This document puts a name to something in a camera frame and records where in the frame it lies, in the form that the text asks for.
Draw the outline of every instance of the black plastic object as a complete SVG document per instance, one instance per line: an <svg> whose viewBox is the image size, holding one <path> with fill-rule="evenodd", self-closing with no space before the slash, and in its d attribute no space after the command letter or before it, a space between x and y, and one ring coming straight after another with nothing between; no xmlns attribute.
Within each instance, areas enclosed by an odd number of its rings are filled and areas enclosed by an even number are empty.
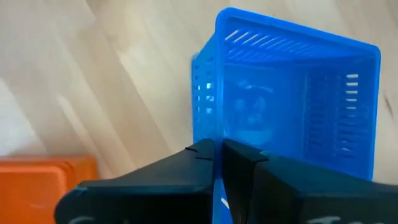
<svg viewBox="0 0 398 224"><path fill-rule="evenodd" d="M223 179L234 224L397 223L398 188L225 140Z"/></svg>
<svg viewBox="0 0 398 224"><path fill-rule="evenodd" d="M58 203L58 224L211 223L215 144L185 150L111 180L82 182Z"/></svg>

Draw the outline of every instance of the light wooden surface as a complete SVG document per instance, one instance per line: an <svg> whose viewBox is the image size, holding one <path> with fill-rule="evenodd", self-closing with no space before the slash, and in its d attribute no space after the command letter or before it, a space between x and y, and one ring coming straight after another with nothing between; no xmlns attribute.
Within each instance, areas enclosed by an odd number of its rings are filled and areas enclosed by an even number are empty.
<svg viewBox="0 0 398 224"><path fill-rule="evenodd" d="M398 183L396 0L0 0L0 155L96 155L105 178L192 142L190 57L233 5L382 51L375 179Z"/></svg>

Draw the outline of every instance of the blue plastic basket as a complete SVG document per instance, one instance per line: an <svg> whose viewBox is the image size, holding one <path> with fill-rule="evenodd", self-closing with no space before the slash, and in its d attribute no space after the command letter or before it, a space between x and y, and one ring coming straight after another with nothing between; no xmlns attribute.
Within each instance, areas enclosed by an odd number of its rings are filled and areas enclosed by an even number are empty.
<svg viewBox="0 0 398 224"><path fill-rule="evenodd" d="M380 61L376 46L226 8L192 60L194 142L230 138L371 180Z"/></svg>

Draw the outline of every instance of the orange lid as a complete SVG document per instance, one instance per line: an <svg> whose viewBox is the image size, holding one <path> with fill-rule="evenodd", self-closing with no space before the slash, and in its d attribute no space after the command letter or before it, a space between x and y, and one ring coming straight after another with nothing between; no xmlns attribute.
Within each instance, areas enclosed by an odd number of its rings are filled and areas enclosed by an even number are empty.
<svg viewBox="0 0 398 224"><path fill-rule="evenodd" d="M84 179L96 179L92 157L0 159L0 223L54 224L58 201Z"/></svg>

